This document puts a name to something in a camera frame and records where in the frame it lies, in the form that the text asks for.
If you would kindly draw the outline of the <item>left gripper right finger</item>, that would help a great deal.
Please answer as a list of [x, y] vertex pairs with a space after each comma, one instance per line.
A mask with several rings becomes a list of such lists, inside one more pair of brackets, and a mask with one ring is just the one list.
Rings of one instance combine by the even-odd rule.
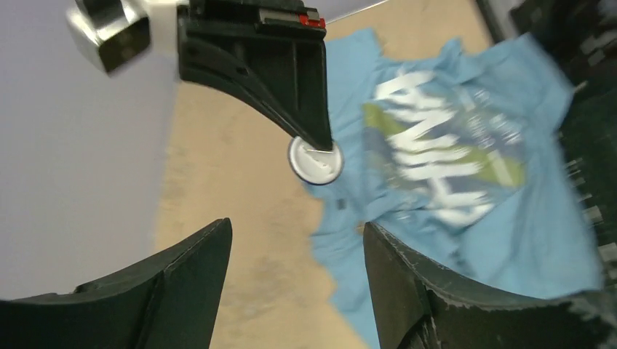
[[374, 222], [363, 233], [382, 348], [614, 348], [616, 292], [540, 300], [476, 282]]

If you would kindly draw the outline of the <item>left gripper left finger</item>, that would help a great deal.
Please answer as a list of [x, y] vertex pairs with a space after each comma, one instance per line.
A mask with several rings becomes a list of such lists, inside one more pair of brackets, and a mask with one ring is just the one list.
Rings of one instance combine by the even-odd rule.
[[208, 348], [232, 225], [181, 242], [69, 294], [1, 302], [3, 348]]

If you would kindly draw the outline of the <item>round blue white badge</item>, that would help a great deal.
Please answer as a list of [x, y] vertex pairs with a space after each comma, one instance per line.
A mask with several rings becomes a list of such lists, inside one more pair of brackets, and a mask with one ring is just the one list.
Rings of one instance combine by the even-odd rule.
[[331, 151], [320, 151], [301, 137], [294, 137], [290, 141], [287, 157], [292, 171], [310, 185], [328, 185], [343, 172], [343, 151], [336, 142]]

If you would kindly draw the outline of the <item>light blue printed t-shirt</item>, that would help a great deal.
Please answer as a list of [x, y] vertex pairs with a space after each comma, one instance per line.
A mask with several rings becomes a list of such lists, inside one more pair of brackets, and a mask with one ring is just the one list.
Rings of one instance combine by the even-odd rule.
[[434, 261], [541, 299], [600, 289], [597, 242], [556, 133], [570, 82], [530, 35], [470, 54], [384, 57], [371, 29], [327, 43], [328, 108], [340, 177], [308, 186], [324, 203], [313, 254], [332, 304], [379, 346], [359, 228], [376, 222]]

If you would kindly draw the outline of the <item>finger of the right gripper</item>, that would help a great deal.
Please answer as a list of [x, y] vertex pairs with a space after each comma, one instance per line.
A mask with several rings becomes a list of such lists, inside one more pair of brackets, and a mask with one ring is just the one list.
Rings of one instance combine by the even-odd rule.
[[189, 1], [177, 8], [179, 76], [248, 104], [331, 151], [325, 20], [302, 1]]

